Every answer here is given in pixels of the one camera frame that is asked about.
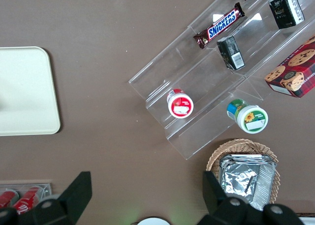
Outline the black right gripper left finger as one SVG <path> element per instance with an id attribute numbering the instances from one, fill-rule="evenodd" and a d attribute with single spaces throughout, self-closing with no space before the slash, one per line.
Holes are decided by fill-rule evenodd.
<path id="1" fill-rule="evenodd" d="M 57 199 L 40 202 L 18 215 L 15 208 L 1 208 L 2 225 L 75 225 L 92 198 L 92 179 L 82 171 Z"/>

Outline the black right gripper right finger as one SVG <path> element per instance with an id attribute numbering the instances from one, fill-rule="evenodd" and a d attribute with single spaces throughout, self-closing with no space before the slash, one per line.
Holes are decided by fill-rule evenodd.
<path id="1" fill-rule="evenodd" d="M 208 209 L 199 225 L 302 225 L 289 207 L 267 204 L 257 210 L 235 196 L 227 196 L 211 171 L 202 174 L 203 198 Z"/>

